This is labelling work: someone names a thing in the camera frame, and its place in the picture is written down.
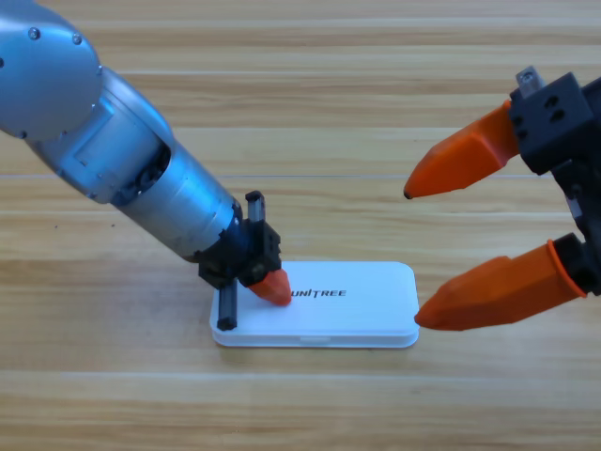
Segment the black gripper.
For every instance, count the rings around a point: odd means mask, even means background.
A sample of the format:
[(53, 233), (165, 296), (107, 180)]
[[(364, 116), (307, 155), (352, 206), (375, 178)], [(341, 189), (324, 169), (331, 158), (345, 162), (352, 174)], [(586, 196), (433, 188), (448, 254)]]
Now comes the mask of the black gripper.
[(599, 295), (600, 80), (582, 86), (568, 72), (547, 84), (529, 66), (516, 81), (511, 101), (428, 150), (404, 195), (412, 199), (465, 189), (520, 153), (533, 173), (551, 173), (562, 189), (584, 241), (573, 234), (557, 239), (557, 253), (577, 286)]
[(258, 191), (245, 195), (248, 217), (239, 204), (219, 239), (195, 254), (198, 274), (218, 290), (217, 328), (230, 331), (238, 325), (238, 286), (278, 306), (291, 303), (291, 287), (280, 259), (280, 236), (266, 221), (265, 198)]

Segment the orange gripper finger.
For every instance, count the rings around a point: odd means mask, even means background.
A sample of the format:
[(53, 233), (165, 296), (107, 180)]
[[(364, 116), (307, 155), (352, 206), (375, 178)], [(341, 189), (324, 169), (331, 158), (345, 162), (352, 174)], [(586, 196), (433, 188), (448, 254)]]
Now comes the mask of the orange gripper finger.
[(515, 323), (585, 296), (548, 241), (447, 281), (420, 307), (415, 321), (432, 330), (466, 331)]

